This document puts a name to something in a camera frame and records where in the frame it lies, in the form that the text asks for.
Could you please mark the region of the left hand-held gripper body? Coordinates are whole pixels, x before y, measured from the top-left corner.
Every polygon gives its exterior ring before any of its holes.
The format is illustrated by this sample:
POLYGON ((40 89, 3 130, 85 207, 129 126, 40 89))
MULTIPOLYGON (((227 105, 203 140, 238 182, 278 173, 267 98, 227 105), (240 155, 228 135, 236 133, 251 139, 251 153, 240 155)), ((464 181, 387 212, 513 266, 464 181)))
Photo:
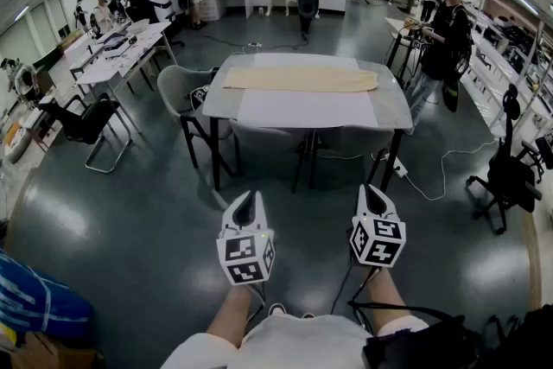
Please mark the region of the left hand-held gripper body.
POLYGON ((276 249, 272 230, 241 232, 216 240, 219 263, 233 286, 270 278, 276 249))

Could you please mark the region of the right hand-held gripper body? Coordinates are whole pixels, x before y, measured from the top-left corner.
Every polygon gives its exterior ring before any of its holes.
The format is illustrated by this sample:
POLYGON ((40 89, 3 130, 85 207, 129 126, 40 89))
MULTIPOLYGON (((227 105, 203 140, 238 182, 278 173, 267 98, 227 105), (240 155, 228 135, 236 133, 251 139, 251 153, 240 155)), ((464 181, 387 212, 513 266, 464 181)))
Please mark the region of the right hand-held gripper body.
POLYGON ((354 216, 349 243, 359 264, 391 268, 406 244, 406 225, 400 220, 354 216))

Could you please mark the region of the beige cloth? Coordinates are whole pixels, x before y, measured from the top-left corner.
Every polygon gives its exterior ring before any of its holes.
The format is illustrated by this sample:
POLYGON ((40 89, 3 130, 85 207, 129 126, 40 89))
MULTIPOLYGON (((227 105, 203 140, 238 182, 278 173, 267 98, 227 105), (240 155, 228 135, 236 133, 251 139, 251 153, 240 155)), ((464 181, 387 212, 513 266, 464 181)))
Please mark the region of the beige cloth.
POLYGON ((378 87, 378 76, 369 71, 316 65, 233 67, 223 87, 287 92, 369 92, 378 87))

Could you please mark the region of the person's left forearm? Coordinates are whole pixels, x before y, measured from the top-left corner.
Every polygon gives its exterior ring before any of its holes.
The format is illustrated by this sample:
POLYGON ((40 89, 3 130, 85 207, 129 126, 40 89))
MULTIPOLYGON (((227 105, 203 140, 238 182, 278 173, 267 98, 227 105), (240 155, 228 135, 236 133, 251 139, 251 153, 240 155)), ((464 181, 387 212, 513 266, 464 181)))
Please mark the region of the person's left forearm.
POLYGON ((264 296, 259 286, 233 285, 209 325, 207 333, 240 348, 249 322, 253 297, 262 303, 262 307, 264 306, 264 296))

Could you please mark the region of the person's right forearm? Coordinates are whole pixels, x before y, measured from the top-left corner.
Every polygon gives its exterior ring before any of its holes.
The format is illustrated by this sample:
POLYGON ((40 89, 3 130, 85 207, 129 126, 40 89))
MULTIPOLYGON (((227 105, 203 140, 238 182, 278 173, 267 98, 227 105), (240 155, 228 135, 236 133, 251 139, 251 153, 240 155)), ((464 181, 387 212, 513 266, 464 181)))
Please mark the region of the person's right forearm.
MULTIPOLYGON (((368 271, 366 275, 368 282, 365 284, 364 292, 369 302, 405 306, 387 268, 375 271, 374 274, 368 271)), ((374 309, 372 311, 374 331, 379 333, 389 323, 408 315, 410 311, 407 309, 374 309)))

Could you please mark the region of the person's white shirt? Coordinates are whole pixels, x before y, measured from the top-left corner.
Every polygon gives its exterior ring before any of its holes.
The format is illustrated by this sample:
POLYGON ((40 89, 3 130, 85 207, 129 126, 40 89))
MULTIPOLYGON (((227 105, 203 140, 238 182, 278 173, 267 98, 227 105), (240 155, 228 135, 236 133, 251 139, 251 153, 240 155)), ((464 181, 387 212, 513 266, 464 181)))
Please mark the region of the person's white shirt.
POLYGON ((271 315, 239 347, 212 334, 194 334, 161 369, 365 369, 362 349, 371 337, 340 315, 271 315))

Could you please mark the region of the grey marble table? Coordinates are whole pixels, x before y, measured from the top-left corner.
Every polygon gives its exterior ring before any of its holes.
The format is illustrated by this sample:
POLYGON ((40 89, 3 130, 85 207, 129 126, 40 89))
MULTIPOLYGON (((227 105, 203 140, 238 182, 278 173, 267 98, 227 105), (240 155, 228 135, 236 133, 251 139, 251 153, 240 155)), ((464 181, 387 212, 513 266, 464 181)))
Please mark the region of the grey marble table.
MULTIPOLYGON (((252 67, 255 55, 235 54, 226 59, 210 85, 203 107, 205 115, 210 118, 237 120, 243 93, 227 92, 223 84, 231 68, 252 67)), ((369 92, 378 126, 369 129, 394 130, 389 157, 380 184, 380 190, 385 191, 392 177, 392 163, 397 157, 402 135, 405 130, 412 127, 410 110, 400 85, 388 67, 363 60, 355 61, 358 62, 361 70, 372 71, 378 76, 378 88, 369 92)))

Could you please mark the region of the black waist pouch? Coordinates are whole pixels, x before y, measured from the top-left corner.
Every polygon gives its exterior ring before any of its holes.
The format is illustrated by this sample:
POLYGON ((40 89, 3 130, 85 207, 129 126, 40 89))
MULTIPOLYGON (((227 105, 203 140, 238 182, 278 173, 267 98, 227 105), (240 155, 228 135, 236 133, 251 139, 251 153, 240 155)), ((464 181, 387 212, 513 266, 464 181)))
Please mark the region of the black waist pouch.
POLYGON ((412 332, 401 330, 366 341, 365 369, 471 369, 478 359, 460 317, 412 332))

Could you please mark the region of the black office chair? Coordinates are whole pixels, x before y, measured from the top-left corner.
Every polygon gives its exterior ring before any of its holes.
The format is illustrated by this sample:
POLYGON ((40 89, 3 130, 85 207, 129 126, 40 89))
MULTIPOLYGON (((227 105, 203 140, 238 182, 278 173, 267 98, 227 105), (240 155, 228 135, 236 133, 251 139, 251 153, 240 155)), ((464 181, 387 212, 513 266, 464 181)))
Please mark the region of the black office chair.
POLYGON ((518 158, 522 159, 528 156, 531 159, 530 167, 535 167, 537 171, 536 183, 540 183, 546 170, 553 170, 553 149, 546 137, 538 137, 535 144, 522 142, 522 151, 518 158))
POLYGON ((493 205, 499 208, 501 227, 494 231, 501 235, 506 231, 505 212, 511 207, 521 207, 527 213, 532 213, 535 202, 542 199, 542 193, 535 187, 535 176, 531 167, 521 159, 512 155, 513 121, 520 117, 518 89, 510 84, 502 98, 502 107, 506 115, 505 136, 499 139, 499 147, 488 163, 487 180, 471 175, 466 185, 477 181, 487 190, 493 199, 484 208, 474 213, 479 219, 489 214, 493 205))

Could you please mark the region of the black cantilever chair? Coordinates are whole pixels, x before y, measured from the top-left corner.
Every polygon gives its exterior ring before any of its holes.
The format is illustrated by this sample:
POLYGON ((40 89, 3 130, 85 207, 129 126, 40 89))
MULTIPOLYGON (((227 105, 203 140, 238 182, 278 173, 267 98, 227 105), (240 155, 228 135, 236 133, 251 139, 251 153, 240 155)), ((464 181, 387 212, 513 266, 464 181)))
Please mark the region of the black cantilever chair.
POLYGON ((50 101, 48 103, 38 103, 37 108, 61 123, 68 141, 92 146, 92 150, 86 158, 85 163, 86 168, 92 171, 105 175, 112 173, 133 142, 130 128, 119 111, 122 106, 106 92, 101 93, 89 105, 84 102, 80 95, 75 95, 64 106, 50 101), (109 169, 99 169, 92 166, 92 160, 106 139, 104 128, 108 127, 115 138, 118 138, 117 133, 111 127, 111 118, 113 116, 116 116, 124 127, 127 139, 123 143, 123 147, 119 151, 113 165, 109 169))

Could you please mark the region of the white table with black legs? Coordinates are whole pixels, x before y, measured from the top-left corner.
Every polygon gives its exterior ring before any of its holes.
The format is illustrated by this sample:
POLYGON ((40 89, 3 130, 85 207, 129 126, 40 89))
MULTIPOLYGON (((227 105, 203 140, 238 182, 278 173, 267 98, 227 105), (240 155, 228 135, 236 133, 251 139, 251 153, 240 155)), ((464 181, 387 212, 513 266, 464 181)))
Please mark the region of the white table with black legs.
POLYGON ((405 71, 409 70, 412 75, 416 73, 424 50, 429 45, 429 42, 420 34, 424 23, 409 16, 404 19, 386 17, 385 20, 392 27, 392 41, 385 56, 385 65, 392 69, 399 48, 406 48, 399 71, 395 74, 397 81, 403 84, 405 71))

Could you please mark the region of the white shelving rack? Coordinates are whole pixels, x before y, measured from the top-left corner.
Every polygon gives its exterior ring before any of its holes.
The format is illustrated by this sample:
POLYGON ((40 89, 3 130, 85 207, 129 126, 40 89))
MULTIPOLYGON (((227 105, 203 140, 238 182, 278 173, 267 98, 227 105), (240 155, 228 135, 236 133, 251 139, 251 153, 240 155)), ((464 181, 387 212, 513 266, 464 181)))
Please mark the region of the white shelving rack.
POLYGON ((514 134, 533 141, 553 130, 553 36, 526 0, 472 0, 473 55, 461 82, 496 137, 506 131, 502 97, 518 89, 514 134))

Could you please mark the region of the blue bag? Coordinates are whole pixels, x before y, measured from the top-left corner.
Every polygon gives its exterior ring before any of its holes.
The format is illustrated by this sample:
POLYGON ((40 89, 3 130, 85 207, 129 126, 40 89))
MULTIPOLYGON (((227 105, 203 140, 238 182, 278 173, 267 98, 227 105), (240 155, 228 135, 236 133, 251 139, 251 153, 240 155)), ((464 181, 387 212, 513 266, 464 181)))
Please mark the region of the blue bag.
POLYGON ((22 333, 89 334, 92 305, 71 288, 0 249, 0 322, 22 333))

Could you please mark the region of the cardboard box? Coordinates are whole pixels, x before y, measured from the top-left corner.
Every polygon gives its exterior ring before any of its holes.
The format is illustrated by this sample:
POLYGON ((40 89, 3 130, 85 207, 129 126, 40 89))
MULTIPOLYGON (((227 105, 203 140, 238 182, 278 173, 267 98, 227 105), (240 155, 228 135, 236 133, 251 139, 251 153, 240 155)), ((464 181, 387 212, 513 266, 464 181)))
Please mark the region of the cardboard box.
POLYGON ((0 369, 105 369, 87 340, 0 330, 0 369))

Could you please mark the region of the black and white gaming chair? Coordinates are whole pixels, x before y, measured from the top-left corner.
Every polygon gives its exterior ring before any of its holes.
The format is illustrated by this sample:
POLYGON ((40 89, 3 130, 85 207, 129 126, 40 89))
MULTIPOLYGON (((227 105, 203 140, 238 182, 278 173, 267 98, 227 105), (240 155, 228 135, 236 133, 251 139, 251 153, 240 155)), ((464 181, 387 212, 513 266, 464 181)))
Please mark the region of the black and white gaming chair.
POLYGON ((167 22, 169 37, 177 36, 186 18, 178 0, 128 0, 125 11, 133 22, 143 19, 149 19, 150 24, 167 22))

